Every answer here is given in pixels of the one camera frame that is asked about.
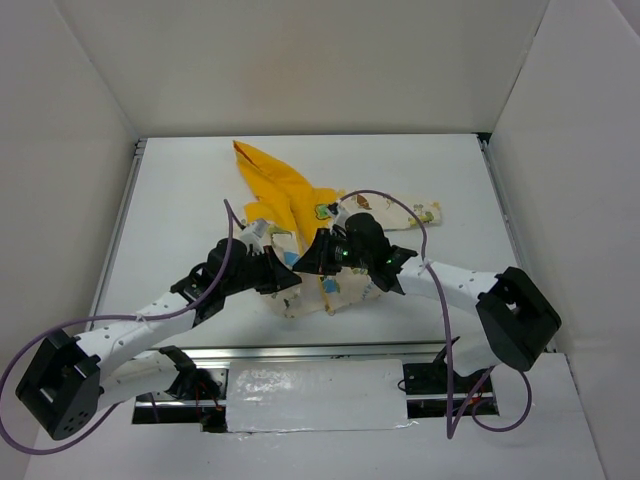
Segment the yellow hooded printed kids jacket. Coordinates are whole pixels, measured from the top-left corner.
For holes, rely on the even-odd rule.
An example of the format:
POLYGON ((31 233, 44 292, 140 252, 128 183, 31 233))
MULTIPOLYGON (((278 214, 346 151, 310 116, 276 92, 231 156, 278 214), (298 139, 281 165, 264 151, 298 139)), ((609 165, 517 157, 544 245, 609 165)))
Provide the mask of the yellow hooded printed kids jacket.
MULTIPOLYGON (((316 230, 329 227, 329 205, 346 192, 313 186, 288 164, 244 142, 234 141, 236 165, 254 196, 244 206, 248 225, 267 222, 263 243, 292 266, 311 245, 316 230)), ((356 303, 380 297, 382 291, 361 268, 342 270, 335 277, 304 275, 302 283, 266 298, 272 311, 293 319, 315 312, 329 315, 356 303)))

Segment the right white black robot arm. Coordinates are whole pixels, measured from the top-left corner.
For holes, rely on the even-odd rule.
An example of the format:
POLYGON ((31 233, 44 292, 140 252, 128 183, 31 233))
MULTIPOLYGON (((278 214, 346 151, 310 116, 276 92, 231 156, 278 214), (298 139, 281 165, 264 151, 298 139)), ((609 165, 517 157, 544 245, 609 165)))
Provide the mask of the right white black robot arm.
POLYGON ((491 273, 428 262, 391 244, 368 213, 349 217, 343 227, 319 229, 293 265, 296 272, 318 276, 346 268, 365 270, 383 292, 443 299, 479 320, 480 331, 456 340, 435 367, 436 382, 446 391, 459 390, 471 375, 499 364, 529 371, 562 325, 525 271, 491 273))

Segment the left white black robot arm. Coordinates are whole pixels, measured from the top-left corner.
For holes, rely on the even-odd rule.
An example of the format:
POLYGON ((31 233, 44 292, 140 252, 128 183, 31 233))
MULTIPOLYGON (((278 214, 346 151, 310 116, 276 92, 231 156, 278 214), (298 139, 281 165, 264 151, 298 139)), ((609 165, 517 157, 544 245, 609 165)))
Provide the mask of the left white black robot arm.
POLYGON ((216 315, 231 295, 273 294, 301 281, 272 248, 257 253, 238 239, 222 239, 206 261, 131 319, 74 337, 61 329, 47 334, 16 395, 56 441, 77 434, 99 410, 149 392, 217 400, 211 375, 163 341, 216 315))

